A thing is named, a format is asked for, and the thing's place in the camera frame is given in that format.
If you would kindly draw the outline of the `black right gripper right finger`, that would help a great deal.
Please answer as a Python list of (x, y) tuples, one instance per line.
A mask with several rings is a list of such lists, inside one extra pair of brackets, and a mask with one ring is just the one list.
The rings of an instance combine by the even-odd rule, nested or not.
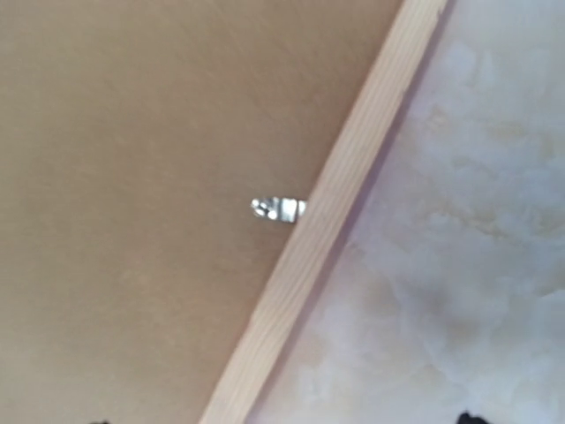
[(490, 422), (485, 420), (481, 416), (473, 415), (469, 412), (464, 412), (459, 415), (456, 424), (490, 424)]

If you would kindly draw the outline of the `brown cardboard backing board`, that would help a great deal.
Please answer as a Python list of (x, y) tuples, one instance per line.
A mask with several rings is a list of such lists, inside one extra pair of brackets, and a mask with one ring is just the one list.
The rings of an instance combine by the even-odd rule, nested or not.
[(199, 420), (398, 7), (2, 2), (2, 422)]

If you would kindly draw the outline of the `pink wooden picture frame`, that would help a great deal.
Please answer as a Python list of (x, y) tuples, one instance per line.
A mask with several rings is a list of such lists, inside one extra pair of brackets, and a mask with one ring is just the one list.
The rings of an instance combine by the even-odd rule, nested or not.
[(405, 1), (200, 417), (243, 423), (260, 399), (335, 252), (418, 74), (446, 1)]

